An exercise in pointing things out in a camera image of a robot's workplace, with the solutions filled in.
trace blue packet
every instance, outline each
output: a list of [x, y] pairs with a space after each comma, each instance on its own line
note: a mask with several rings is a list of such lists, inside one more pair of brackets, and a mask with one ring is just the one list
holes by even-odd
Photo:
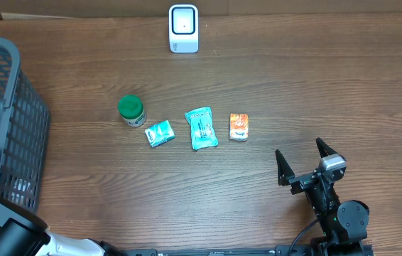
[[212, 125], [212, 110], [210, 107], [201, 107], [185, 113], [185, 118], [190, 124], [194, 150], [218, 145], [218, 139], [215, 136]]
[[170, 122], [168, 120], [155, 124], [145, 130], [147, 140], [152, 147], [162, 145], [165, 142], [175, 138], [173, 129], [171, 129]]

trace plastic basket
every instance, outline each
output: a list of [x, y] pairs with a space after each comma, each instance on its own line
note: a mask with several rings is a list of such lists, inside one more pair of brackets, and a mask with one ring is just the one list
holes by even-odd
[[50, 114], [20, 69], [16, 46], [0, 38], [0, 197], [38, 207]]

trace wood grain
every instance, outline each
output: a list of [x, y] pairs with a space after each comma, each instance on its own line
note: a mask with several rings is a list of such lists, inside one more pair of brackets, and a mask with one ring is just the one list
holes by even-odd
[[[0, 22], [53, 123], [39, 215], [51, 230], [122, 248], [271, 247], [313, 218], [276, 183], [322, 137], [348, 159], [342, 201], [371, 209], [376, 255], [402, 255], [402, 14], [202, 17], [200, 52], [168, 49], [166, 18]], [[136, 94], [144, 127], [116, 110]], [[219, 146], [194, 152], [184, 112], [209, 105]], [[247, 113], [246, 143], [227, 137]], [[143, 133], [169, 119], [176, 139]], [[313, 230], [305, 242], [320, 230]]]

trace snack packet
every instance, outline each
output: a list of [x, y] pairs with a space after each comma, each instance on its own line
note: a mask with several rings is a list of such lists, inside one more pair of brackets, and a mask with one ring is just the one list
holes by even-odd
[[155, 124], [144, 131], [152, 147], [162, 145], [165, 142], [175, 138], [173, 129], [171, 129], [168, 120]]
[[201, 107], [185, 113], [185, 118], [191, 127], [194, 150], [218, 145], [218, 139], [212, 126], [212, 110], [210, 107]]
[[249, 116], [231, 114], [229, 117], [229, 139], [245, 142], [249, 137]]

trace orange packet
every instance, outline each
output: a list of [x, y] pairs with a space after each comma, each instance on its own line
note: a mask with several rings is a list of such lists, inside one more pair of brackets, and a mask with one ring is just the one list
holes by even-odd
[[249, 137], [249, 116], [231, 114], [229, 116], [229, 139], [245, 142]]

